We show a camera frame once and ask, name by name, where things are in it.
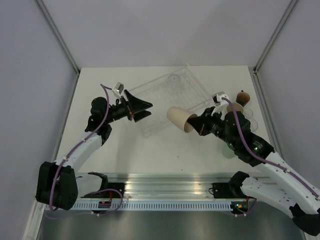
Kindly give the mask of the peach cup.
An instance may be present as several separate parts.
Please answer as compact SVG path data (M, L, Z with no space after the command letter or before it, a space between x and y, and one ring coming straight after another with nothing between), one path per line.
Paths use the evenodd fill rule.
M188 120L197 117L195 113L177 106L170 107L166 116L172 124L185 133L190 133L194 129Z

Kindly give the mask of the white wire dish rack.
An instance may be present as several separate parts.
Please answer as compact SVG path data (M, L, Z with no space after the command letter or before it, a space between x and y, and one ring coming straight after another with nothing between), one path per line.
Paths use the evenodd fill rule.
M178 74L180 76L180 89L176 93L171 93L168 89L168 76L170 74ZM153 104L153 107L148 109L151 115L137 123L145 138L171 125L167 118L167 110L170 107L180 107L196 112L205 108L210 103L211 98L203 82L187 64L137 86L129 92L136 98Z

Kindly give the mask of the beige plastic cup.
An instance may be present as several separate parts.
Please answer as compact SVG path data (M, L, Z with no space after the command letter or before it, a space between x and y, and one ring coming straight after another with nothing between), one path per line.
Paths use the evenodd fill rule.
M235 110L236 112L241 112L242 114L244 113L244 108L242 105L240 105L239 103L233 102L231 104L228 104L226 107L226 112L230 113L233 110Z

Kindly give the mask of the green cup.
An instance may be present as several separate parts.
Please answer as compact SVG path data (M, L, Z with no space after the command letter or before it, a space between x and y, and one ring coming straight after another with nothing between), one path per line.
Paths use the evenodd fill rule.
M230 149L228 147L227 144L225 144L222 148L222 155L226 158L226 159L232 159L235 157L234 151L232 149Z

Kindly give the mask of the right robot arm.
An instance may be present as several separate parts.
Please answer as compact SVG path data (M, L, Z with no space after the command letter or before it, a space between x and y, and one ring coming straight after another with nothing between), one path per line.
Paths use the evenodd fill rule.
M240 111L228 112L221 119L220 114L207 108L202 115L189 118L187 123L201 136L213 134L221 139L242 162L266 173L280 186L280 189L263 186L239 171L229 181L231 196L260 199L288 215L306 234L319 235L319 188L290 167L266 140L254 134L250 121Z

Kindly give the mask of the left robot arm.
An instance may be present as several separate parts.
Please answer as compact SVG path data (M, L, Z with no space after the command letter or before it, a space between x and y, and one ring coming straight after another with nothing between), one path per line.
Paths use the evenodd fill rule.
M108 96L93 99L79 142L62 158L45 161L39 167L35 199L56 211L70 210L79 197L106 197L110 191L108 176L94 171L79 175L80 168L107 142L112 122L122 118L138 122L151 115L152 107L152 103L133 96L128 90L113 105Z

